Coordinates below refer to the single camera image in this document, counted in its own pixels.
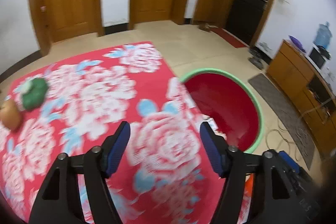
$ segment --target cable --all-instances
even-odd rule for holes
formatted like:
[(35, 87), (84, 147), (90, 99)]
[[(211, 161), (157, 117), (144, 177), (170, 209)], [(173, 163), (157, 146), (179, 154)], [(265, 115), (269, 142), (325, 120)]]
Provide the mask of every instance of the cable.
[[(304, 148), (306, 148), (306, 146), (305, 146), (305, 144), (304, 144), (304, 142), (303, 142), (303, 139), (304, 139), (304, 136), (305, 136), (305, 135), (302, 135), (302, 133), (299, 133), (299, 130), (300, 130), (301, 132), (304, 132), (303, 129), (300, 128), (300, 121), (301, 121), (301, 119), (302, 119), (306, 114), (308, 114), (308, 113), (310, 113), (310, 112), (312, 112), (312, 111), (314, 111), (314, 110), (317, 110), (317, 109), (323, 107), (324, 105), (326, 105), (328, 102), (330, 102), (330, 101), (333, 100), (333, 99), (335, 99), (335, 95), (333, 95), (332, 97), (330, 97), (328, 100), (326, 100), (325, 102), (323, 102), (323, 103), (320, 104), (319, 106), (317, 106), (317, 107), (315, 107), (315, 108), (312, 108), (312, 109), (310, 109), (310, 110), (305, 111), (305, 112), (302, 113), (301, 116), (297, 119), (297, 121), (296, 121), (296, 123), (295, 123), (295, 135), (297, 136), (297, 138), (299, 139), (299, 141), (301, 142), (301, 144), (303, 145)], [(285, 128), (281, 128), (281, 127), (280, 127), (279, 122), (280, 122), (281, 120), (280, 120), (279, 117), (277, 118), (277, 121), (278, 121), (278, 128), (279, 128), (282, 132), (288, 132), (287, 129), (285, 129)], [(271, 148), (269, 147), (269, 144), (268, 144), (268, 136), (269, 136), (269, 134), (270, 134), (271, 132), (278, 132), (278, 134), (281, 136), (282, 140), (279, 142), (277, 148), (274, 149), (274, 150), (278, 150), (278, 149), (280, 148), (281, 144), (283, 143), (283, 141), (285, 141), (285, 142), (288, 144), (288, 155), (290, 155), (290, 153), (291, 153), (291, 146), (290, 146), (290, 145), (293, 144), (293, 145), (295, 145), (295, 154), (294, 154), (295, 160), (296, 160), (296, 161), (300, 161), (300, 160), (302, 160), (303, 157), (301, 157), (301, 159), (298, 159), (298, 158), (297, 158), (297, 151), (298, 151), (297, 144), (296, 144), (295, 142), (290, 142), (289, 140), (287, 140), (287, 139), (281, 134), (280, 130), (278, 130), (278, 129), (271, 129), (270, 131), (268, 131), (268, 132), (266, 133), (265, 141), (266, 141), (266, 146), (267, 146), (267, 148), (268, 148), (268, 149), (271, 149)]]

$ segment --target wooden cabinet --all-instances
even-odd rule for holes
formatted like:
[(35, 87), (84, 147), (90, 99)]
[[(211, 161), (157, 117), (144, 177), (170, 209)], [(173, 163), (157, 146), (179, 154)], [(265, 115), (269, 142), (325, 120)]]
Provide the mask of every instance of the wooden cabinet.
[[(334, 96), (323, 78), (287, 41), (283, 41), (279, 52), (268, 67), (267, 74), (289, 97), (300, 115), (305, 114), (302, 119), (310, 128), (319, 152), (327, 156), (336, 148), (336, 112), (329, 117), (324, 109), (318, 108), (320, 102), (308, 89), (314, 78), (325, 87), (330, 97)], [(332, 100), (332, 103), (336, 106), (336, 100)]]

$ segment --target screw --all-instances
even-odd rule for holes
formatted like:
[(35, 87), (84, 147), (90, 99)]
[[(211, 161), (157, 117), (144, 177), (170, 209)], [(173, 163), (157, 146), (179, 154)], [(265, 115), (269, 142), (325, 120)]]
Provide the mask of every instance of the screw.
[(57, 158), (59, 159), (59, 160), (63, 160), (63, 159), (65, 159), (67, 157), (67, 154), (66, 153), (61, 153), (61, 154), (59, 154), (58, 156), (57, 156)]
[(264, 153), (264, 156), (265, 156), (266, 158), (270, 159), (270, 158), (273, 157), (273, 154), (272, 154), (271, 152), (269, 152), (269, 151), (266, 151), (266, 152)]
[(98, 153), (98, 152), (100, 152), (100, 150), (101, 150), (101, 147), (100, 147), (100, 146), (94, 146), (94, 147), (92, 147), (92, 149), (91, 149), (91, 151), (92, 151), (93, 153)]
[(238, 148), (236, 146), (234, 146), (234, 145), (230, 145), (229, 146), (229, 151), (231, 151), (231, 152), (237, 152)]

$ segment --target purple object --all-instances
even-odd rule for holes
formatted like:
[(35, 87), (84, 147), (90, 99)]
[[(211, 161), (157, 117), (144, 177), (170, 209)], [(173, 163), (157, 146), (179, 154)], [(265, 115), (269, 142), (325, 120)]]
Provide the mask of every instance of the purple object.
[(293, 44), (299, 48), (300, 51), (306, 53), (306, 50), (304, 49), (304, 47), (302, 46), (301, 42), (299, 40), (297, 40), (295, 37), (292, 37), (291, 35), (289, 36), (289, 38), (291, 39), (291, 41), (293, 42)]

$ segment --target red floral tablecloth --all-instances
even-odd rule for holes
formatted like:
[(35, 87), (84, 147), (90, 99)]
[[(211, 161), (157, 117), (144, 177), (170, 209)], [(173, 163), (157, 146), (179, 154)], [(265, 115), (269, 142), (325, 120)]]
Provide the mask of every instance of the red floral tablecloth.
[[(59, 153), (85, 153), (128, 121), (129, 143), (107, 180), (123, 223), (210, 222), (224, 181), (202, 146), (199, 109), (150, 42), (88, 52), (15, 80), (8, 97), (19, 107), (22, 84), (35, 77), (49, 85), (43, 105), (23, 111), (16, 132), (0, 124), (0, 190), (18, 216), (28, 221)], [(248, 185), (239, 223), (248, 212)], [(92, 223), (82, 176), (79, 186)]]

